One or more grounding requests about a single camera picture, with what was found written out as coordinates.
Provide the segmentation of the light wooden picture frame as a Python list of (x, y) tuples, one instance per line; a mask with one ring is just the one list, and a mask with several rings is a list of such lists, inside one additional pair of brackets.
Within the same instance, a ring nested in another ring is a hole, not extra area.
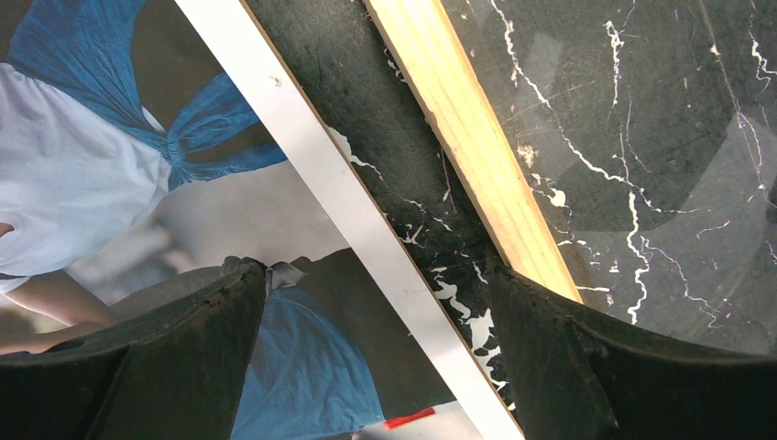
[(582, 297), (439, 1), (368, 1), (394, 60), (505, 263)]

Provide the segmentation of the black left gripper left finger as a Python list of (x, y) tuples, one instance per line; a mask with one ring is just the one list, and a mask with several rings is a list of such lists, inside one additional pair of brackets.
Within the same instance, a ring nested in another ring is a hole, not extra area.
[(226, 439), (265, 301), (264, 268), (41, 354), (1, 358), (4, 439)]

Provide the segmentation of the colour street photo print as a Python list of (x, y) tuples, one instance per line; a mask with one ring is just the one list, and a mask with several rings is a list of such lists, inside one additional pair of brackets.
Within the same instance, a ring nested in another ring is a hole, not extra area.
[(1, 293), (63, 329), (1, 358), (251, 263), (266, 297), (226, 439), (471, 419), (480, 367), (238, 2), (4, 1)]

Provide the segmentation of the clear plastic cover sheet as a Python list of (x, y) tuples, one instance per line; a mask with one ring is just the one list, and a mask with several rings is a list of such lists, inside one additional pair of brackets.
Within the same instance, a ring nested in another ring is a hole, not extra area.
[(585, 303), (776, 351), (776, 4), (447, 1)]

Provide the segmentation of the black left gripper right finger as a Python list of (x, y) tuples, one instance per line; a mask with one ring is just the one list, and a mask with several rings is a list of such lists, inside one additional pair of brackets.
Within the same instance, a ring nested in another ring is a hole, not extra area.
[(485, 294), (529, 439), (773, 439), (776, 359), (688, 343), (502, 264)]

